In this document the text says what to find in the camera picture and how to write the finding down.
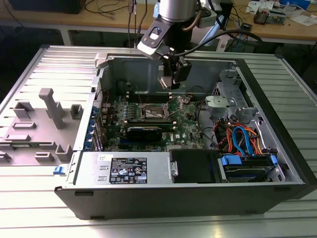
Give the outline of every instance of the slotted aluminum surface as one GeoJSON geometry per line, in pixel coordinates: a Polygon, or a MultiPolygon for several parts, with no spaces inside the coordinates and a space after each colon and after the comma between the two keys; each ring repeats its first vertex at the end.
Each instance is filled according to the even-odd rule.
{"type": "MultiPolygon", "coordinates": [[[[49,81],[49,85],[54,86],[57,99],[67,107],[72,103],[62,100],[64,95],[85,95],[90,81],[89,75],[95,74],[93,58],[96,53],[102,52],[106,52],[105,48],[50,47],[39,54],[41,61],[34,62],[37,67],[29,74],[35,78],[28,79],[29,84],[22,87],[22,92],[28,92],[29,96],[33,97],[31,93],[37,93],[39,85],[49,81],[42,79],[41,73],[81,74],[80,79],[75,77],[67,80],[56,74],[50,76],[58,78],[49,81]]],[[[313,95],[305,92],[308,91],[306,86],[292,75],[292,70],[273,55],[194,53],[197,56],[206,54],[211,57],[245,59],[317,175],[317,108],[313,95]]],[[[74,234],[91,238],[317,236],[317,192],[301,200],[283,202],[263,215],[81,221],[53,193],[54,186],[65,178],[54,177],[53,170],[54,166],[0,167],[1,237],[56,237],[74,234]]],[[[166,198],[166,202],[172,202],[170,200],[172,198],[166,198]]]]}

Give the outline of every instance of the black cable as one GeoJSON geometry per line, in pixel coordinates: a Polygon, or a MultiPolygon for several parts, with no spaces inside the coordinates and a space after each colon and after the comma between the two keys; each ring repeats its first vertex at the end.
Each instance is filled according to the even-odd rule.
{"type": "Polygon", "coordinates": [[[145,12],[144,12],[144,15],[140,21],[140,24],[139,24],[139,28],[138,28],[138,34],[137,34],[137,44],[139,43],[139,35],[141,33],[141,27],[142,27],[142,24],[143,24],[143,21],[145,19],[145,17],[147,16],[148,14],[148,0],[145,0],[145,12]]]}
{"type": "Polygon", "coordinates": [[[129,41],[129,48],[131,48],[131,40],[130,40],[131,15],[132,15],[132,13],[129,13],[129,19],[128,19],[128,41],[129,41]]]}
{"type": "Polygon", "coordinates": [[[213,129],[213,127],[205,127],[204,129],[202,129],[202,131],[204,131],[206,129],[213,129]]]}
{"type": "Polygon", "coordinates": [[[206,138],[212,143],[213,146],[217,147],[218,145],[217,145],[209,136],[207,136],[207,135],[203,132],[203,130],[202,130],[202,128],[200,127],[200,124],[199,124],[199,115],[200,115],[200,111],[202,110],[202,107],[203,107],[203,104],[204,104],[204,103],[205,103],[205,101],[202,101],[202,104],[200,105],[199,110],[198,110],[198,113],[197,113],[197,127],[198,127],[199,131],[201,132],[201,134],[202,134],[204,137],[206,137],[206,138]]]}
{"type": "Polygon", "coordinates": [[[88,12],[91,12],[91,13],[111,13],[111,12],[118,11],[118,10],[120,10],[120,9],[123,9],[123,8],[128,7],[128,6],[122,6],[122,7],[119,7],[119,8],[117,8],[117,9],[114,9],[114,10],[102,11],[102,8],[103,8],[103,7],[111,6],[111,5],[116,5],[116,4],[118,4],[119,2],[122,1],[122,0],[118,0],[119,2],[117,2],[117,3],[115,3],[115,4],[108,4],[108,5],[103,5],[103,6],[101,6],[101,7],[98,9],[98,11],[89,10],[89,9],[88,9],[88,5],[91,4],[91,3],[94,2],[94,1],[96,1],[96,0],[90,0],[88,3],[85,4],[84,8],[85,8],[88,12]]]}
{"type": "Polygon", "coordinates": [[[207,44],[207,43],[209,43],[210,41],[212,41],[212,40],[218,38],[219,36],[226,35],[226,34],[227,34],[227,35],[230,35],[231,33],[250,36],[251,38],[253,38],[253,39],[255,39],[255,40],[258,41],[257,43],[251,43],[251,42],[247,42],[247,41],[244,41],[244,40],[241,40],[241,39],[235,37],[235,38],[236,38],[236,41],[238,41],[238,42],[240,42],[240,43],[243,43],[243,44],[245,44],[245,42],[246,42],[246,43],[247,43],[246,45],[258,46],[258,45],[260,45],[260,44],[263,42],[262,39],[261,39],[259,36],[255,35],[255,34],[253,34],[253,33],[251,33],[251,32],[248,32],[248,31],[225,30],[225,31],[222,31],[222,32],[220,32],[220,33],[218,33],[218,34],[216,34],[216,35],[210,37],[209,39],[205,40],[204,42],[200,43],[199,45],[195,46],[194,48],[192,48],[192,49],[190,49],[190,50],[188,50],[188,51],[186,51],[186,52],[179,53],[179,54],[172,54],[172,56],[174,56],[174,57],[186,56],[186,55],[188,55],[188,54],[190,54],[190,53],[192,53],[192,52],[195,52],[195,51],[199,50],[199,49],[200,49],[201,47],[203,47],[205,44],[207,44]]]}
{"type": "MultiPolygon", "coordinates": [[[[214,7],[213,7],[213,4],[212,4],[212,2],[211,2],[211,0],[208,0],[208,3],[209,3],[209,5],[210,5],[210,7],[211,7],[211,9],[215,12],[215,9],[214,9],[214,7]]],[[[224,25],[222,25],[222,23],[220,22],[220,20],[219,20],[219,18],[218,18],[218,15],[216,16],[216,22],[218,23],[218,25],[220,26],[220,29],[221,30],[223,30],[223,31],[225,31],[226,29],[225,29],[225,27],[224,27],[224,25]]],[[[240,43],[242,43],[242,44],[246,44],[246,45],[249,45],[249,46],[254,46],[254,47],[257,47],[257,46],[259,46],[259,44],[257,44],[257,43],[251,43],[251,42],[248,42],[248,41],[243,41],[243,40],[241,40],[241,39],[239,39],[239,38],[237,38],[237,37],[235,37],[234,35],[232,35],[231,33],[227,33],[227,35],[228,36],[230,36],[232,39],[234,39],[234,40],[236,40],[236,41],[238,41],[238,42],[240,42],[240,43]]]]}
{"type": "Polygon", "coordinates": [[[3,92],[4,94],[8,94],[8,92],[5,92],[3,89],[0,89],[0,92],[3,92]]]}
{"type": "Polygon", "coordinates": [[[241,26],[241,25],[243,24],[243,20],[242,20],[242,18],[238,15],[238,11],[237,11],[236,7],[235,7],[235,6],[232,6],[232,8],[235,10],[236,14],[230,13],[230,15],[236,16],[236,17],[238,18],[239,25],[241,26]]]}
{"type": "Polygon", "coordinates": [[[5,9],[8,11],[8,13],[12,16],[12,18],[16,21],[16,22],[18,22],[20,25],[21,25],[21,27],[23,27],[23,28],[25,28],[24,26],[23,26],[23,24],[12,14],[12,12],[9,10],[9,7],[6,5],[6,3],[5,3],[5,0],[2,0],[3,1],[3,4],[4,4],[4,6],[5,6],[5,9]]]}
{"type": "Polygon", "coordinates": [[[192,88],[200,88],[200,89],[206,94],[206,96],[209,95],[209,93],[208,93],[202,86],[199,86],[199,85],[190,86],[190,87],[186,90],[186,94],[188,94],[188,93],[189,93],[189,90],[191,90],[192,88]]]}

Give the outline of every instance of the side panel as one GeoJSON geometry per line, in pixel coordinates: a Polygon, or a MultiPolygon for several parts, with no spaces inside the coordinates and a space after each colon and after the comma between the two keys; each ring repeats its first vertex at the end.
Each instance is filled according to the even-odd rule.
{"type": "Polygon", "coordinates": [[[267,118],[270,126],[272,127],[272,130],[276,134],[279,142],[281,143],[287,156],[291,160],[297,173],[299,174],[301,179],[309,185],[309,186],[306,186],[306,189],[303,190],[300,194],[297,194],[295,197],[293,197],[297,199],[302,198],[317,188],[317,178],[315,177],[314,173],[310,169],[309,165],[307,164],[306,160],[304,159],[297,145],[295,144],[292,137],[286,130],[284,124],[282,123],[281,119],[278,117],[273,106],[271,105],[270,101],[266,97],[261,86],[255,79],[254,75],[248,68],[245,61],[239,59],[237,60],[237,63],[241,69],[242,74],[245,77],[245,80],[247,82],[247,85],[246,85],[247,88],[249,89],[250,92],[252,92],[254,98],[259,103],[265,117],[267,118]]]}
{"type": "Polygon", "coordinates": [[[83,220],[262,214],[301,186],[59,190],[83,220]]]}

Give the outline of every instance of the warning label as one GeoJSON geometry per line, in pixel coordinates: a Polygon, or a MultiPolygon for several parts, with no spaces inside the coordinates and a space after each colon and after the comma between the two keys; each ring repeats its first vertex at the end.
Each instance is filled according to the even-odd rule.
{"type": "Polygon", "coordinates": [[[147,183],[147,158],[112,158],[111,184],[147,183]]]}

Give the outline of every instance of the desk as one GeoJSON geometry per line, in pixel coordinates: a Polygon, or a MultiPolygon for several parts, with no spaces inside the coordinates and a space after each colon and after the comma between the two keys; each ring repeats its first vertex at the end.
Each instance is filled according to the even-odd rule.
{"type": "MultiPolygon", "coordinates": [[[[115,3],[113,0],[99,0],[99,5],[103,3],[115,3]]],[[[253,14],[244,14],[248,0],[234,0],[238,15],[244,22],[253,25],[252,33],[262,37],[265,42],[291,43],[291,44],[307,44],[312,45],[317,40],[317,24],[312,26],[303,26],[295,21],[287,19],[284,25],[266,24],[258,25],[253,23],[253,14]]],[[[115,6],[110,6],[108,10],[116,9],[127,5],[127,1],[121,2],[115,6]]],[[[115,20],[104,17],[97,13],[91,13],[82,9],[78,15],[64,13],[49,12],[30,12],[30,11],[14,11],[9,5],[9,9],[13,15],[21,21],[25,27],[57,29],[61,32],[65,45],[72,45],[69,36],[69,30],[82,31],[100,31],[100,32],[127,32],[128,13],[127,9],[121,9],[115,12],[115,20]]],[[[89,5],[89,9],[97,11],[96,4],[89,5]]],[[[317,6],[310,5],[309,11],[317,11],[317,6]]],[[[138,4],[137,22],[145,12],[145,5],[138,4]]],[[[142,25],[142,33],[153,23],[154,5],[148,5],[148,14],[142,25]]],[[[0,24],[19,26],[19,24],[11,17],[0,0],[0,24]]],[[[228,29],[235,29],[234,23],[229,21],[228,29]]]]}
{"type": "MultiPolygon", "coordinates": [[[[317,40],[317,24],[304,26],[289,18],[285,20],[284,25],[255,24],[253,22],[254,14],[246,13],[248,2],[249,0],[234,0],[234,5],[238,11],[238,15],[243,19],[243,22],[252,24],[251,32],[260,36],[263,41],[306,45],[315,44],[317,40]]],[[[317,6],[310,4],[307,10],[317,12],[317,6]]],[[[232,21],[228,22],[227,29],[235,29],[232,21]]]]}
{"type": "MultiPolygon", "coordinates": [[[[108,17],[102,16],[97,13],[91,13],[82,9],[82,11],[77,14],[65,14],[56,12],[32,12],[32,11],[15,11],[12,9],[11,5],[5,0],[12,14],[23,24],[25,27],[34,28],[47,28],[47,29],[57,29],[61,32],[63,41],[65,45],[72,45],[69,30],[80,30],[80,31],[99,31],[99,32],[124,32],[128,30],[128,10],[127,8],[120,9],[115,12],[115,19],[112,20],[108,17]]],[[[99,0],[99,6],[103,4],[116,3],[114,0],[99,0]]],[[[123,6],[126,6],[127,1],[120,2],[115,6],[105,7],[104,10],[113,10],[123,6]]],[[[89,5],[89,9],[92,11],[97,11],[97,5],[92,3],[89,5]]],[[[142,31],[145,32],[146,29],[153,23],[153,11],[154,5],[148,5],[148,14],[143,21],[142,31]]],[[[145,12],[145,4],[137,5],[137,25],[145,12]]],[[[20,26],[16,22],[6,8],[3,5],[3,1],[0,0],[0,24],[8,26],[20,26]]],[[[134,17],[131,20],[131,28],[134,29],[134,17]]]]}

